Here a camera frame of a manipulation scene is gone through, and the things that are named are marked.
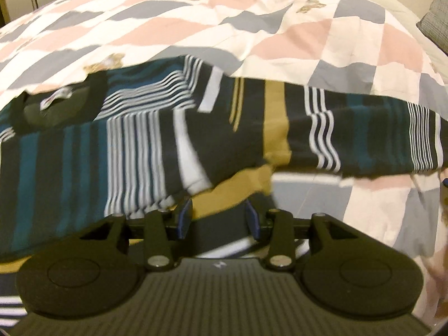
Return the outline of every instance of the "round pad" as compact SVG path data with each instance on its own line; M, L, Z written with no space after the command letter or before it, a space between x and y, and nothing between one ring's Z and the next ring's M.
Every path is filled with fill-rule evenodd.
M332 241L311 255L300 281L317 303L358 319L410 312L423 286L413 260L380 243L358 239Z
M27 310L75 319L105 312L130 297L139 268L106 241L66 241L27 260L17 290Z

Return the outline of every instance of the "ribbed plate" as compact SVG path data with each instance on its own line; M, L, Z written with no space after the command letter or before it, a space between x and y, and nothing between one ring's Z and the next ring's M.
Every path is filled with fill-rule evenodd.
M257 259L183 259L151 273L139 291L97 317L61 321L30 314L11 336L423 336L411 315L362 322L321 309L286 273Z

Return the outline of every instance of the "wrinkled blanket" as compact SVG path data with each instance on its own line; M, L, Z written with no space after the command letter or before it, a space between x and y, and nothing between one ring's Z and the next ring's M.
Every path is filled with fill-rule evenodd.
M186 53L229 75L397 97L448 119L447 93L428 56L368 0L57 0L1 30L0 108L24 89L48 91L97 70ZM442 254L437 173L291 178L274 177L274 192L281 196L293 181L295 215L331 213L420 265ZM436 297L428 282L419 316Z

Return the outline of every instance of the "gray pillow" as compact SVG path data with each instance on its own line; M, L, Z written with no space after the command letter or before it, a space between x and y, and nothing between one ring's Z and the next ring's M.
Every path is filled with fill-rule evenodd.
M417 28L448 55L448 0L434 0Z

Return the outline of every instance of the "screw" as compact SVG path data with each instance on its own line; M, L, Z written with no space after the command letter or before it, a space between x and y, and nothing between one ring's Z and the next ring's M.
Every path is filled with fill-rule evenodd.
M272 258L269 259L269 262L275 267L283 268L290 265L293 262L293 260L286 255L274 255Z
M169 264L169 259L165 255L154 255L148 259L148 264L156 268L165 267Z

